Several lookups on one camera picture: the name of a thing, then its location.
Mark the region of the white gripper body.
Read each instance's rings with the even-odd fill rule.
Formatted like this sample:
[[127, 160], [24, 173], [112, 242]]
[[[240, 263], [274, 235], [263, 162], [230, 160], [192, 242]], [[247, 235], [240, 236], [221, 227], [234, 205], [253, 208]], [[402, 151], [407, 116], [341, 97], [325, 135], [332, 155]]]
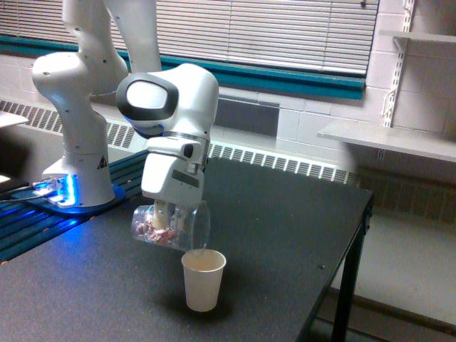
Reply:
[[141, 190], [144, 197], [191, 207], [200, 202], [207, 144], [184, 137], [157, 137], [147, 142]]

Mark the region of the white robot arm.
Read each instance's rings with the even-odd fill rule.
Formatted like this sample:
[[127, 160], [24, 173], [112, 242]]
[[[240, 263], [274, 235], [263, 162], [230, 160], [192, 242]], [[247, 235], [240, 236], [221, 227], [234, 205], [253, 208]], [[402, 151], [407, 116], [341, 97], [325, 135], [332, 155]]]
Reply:
[[154, 1], [64, 1], [62, 20], [78, 50], [39, 57], [32, 70], [63, 130], [63, 156], [43, 172], [53, 186], [37, 194], [62, 212], [92, 212], [115, 201], [107, 122], [91, 103], [113, 94], [118, 110], [147, 140], [141, 191], [153, 199], [159, 227], [196, 211], [217, 114], [217, 79], [193, 63], [162, 69]]

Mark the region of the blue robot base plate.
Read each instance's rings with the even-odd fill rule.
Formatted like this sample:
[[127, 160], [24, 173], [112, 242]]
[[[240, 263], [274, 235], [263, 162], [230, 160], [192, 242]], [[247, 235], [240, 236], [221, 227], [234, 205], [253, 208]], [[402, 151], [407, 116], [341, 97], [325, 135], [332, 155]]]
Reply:
[[60, 193], [57, 195], [45, 198], [37, 198], [37, 195], [32, 190], [24, 190], [17, 192], [12, 195], [13, 199], [8, 200], [9, 204], [13, 203], [13, 200], [19, 200], [22, 204], [28, 204], [32, 207], [38, 208], [46, 212], [54, 214], [62, 214], [63, 216], [77, 216], [77, 217], [89, 217], [106, 212], [109, 209], [114, 208], [125, 200], [125, 190], [121, 186], [112, 184], [114, 191], [114, 199], [105, 204], [100, 204], [92, 207], [71, 207], [66, 205], [64, 197]]

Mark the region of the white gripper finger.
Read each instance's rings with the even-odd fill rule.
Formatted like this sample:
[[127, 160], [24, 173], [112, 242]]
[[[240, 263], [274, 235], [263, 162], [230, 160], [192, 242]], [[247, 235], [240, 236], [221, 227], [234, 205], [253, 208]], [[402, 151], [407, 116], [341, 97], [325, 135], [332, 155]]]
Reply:
[[176, 229], [187, 229], [189, 214], [190, 214], [190, 209], [188, 207], [176, 207], [175, 208]]
[[155, 229], [167, 229], [169, 224], [169, 203], [156, 199], [153, 207], [152, 226]]

